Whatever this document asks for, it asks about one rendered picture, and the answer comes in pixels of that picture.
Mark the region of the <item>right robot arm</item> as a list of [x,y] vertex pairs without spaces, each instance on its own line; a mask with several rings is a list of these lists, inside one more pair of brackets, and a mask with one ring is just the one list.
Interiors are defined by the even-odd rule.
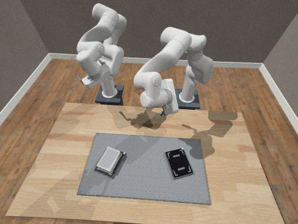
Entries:
[[[102,95],[105,98],[113,98],[117,95],[117,89],[114,87],[112,77],[118,74],[124,57],[123,49],[116,45],[126,28],[127,20],[113,9],[100,3],[93,7],[92,16],[99,22],[78,42],[76,60],[88,74],[87,79],[100,78],[103,71],[98,60],[106,62],[112,74],[101,82]],[[101,41],[104,41],[103,44]],[[102,56],[112,61],[101,58]]]

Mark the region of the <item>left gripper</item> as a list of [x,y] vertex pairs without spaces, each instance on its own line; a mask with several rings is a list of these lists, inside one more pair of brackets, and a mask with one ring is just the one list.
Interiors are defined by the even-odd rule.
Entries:
[[168,114],[177,113],[179,111],[179,109],[178,109],[177,98],[176,98],[176,93],[175,93],[173,80],[172,79],[162,80],[162,85],[161,85],[160,89],[169,89],[171,91],[171,93],[172,93],[172,102],[170,103],[170,105],[168,105],[168,108],[165,108],[165,106],[163,106],[162,113],[157,114],[156,117],[166,116]]

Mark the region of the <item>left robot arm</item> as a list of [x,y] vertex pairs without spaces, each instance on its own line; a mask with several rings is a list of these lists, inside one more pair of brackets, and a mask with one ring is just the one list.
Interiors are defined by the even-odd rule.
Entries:
[[172,93],[169,89],[160,89],[162,77],[159,73],[174,66],[185,52],[188,52],[189,65],[179,99],[184,103],[193,102],[198,82],[207,83],[213,71],[213,60],[202,54],[206,37],[168,27],[162,32],[160,42],[164,49],[144,64],[134,77],[135,87],[145,90],[140,96],[141,105],[146,109],[159,106],[168,108]]

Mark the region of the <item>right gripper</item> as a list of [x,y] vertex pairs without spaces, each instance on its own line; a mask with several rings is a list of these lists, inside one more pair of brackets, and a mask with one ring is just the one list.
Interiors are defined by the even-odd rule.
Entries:
[[82,83],[84,83],[88,89],[92,89],[93,87],[95,87],[97,84],[99,84],[101,81],[103,81],[105,78],[107,78],[109,75],[112,74],[112,70],[110,69],[110,67],[105,62],[103,62],[101,59],[99,59],[99,62],[101,63],[100,68],[103,71],[103,74],[100,78],[91,80],[91,79],[87,79],[86,78],[87,76],[84,77],[84,78],[83,77],[81,78],[81,77],[79,77],[79,75],[77,75],[79,80]]

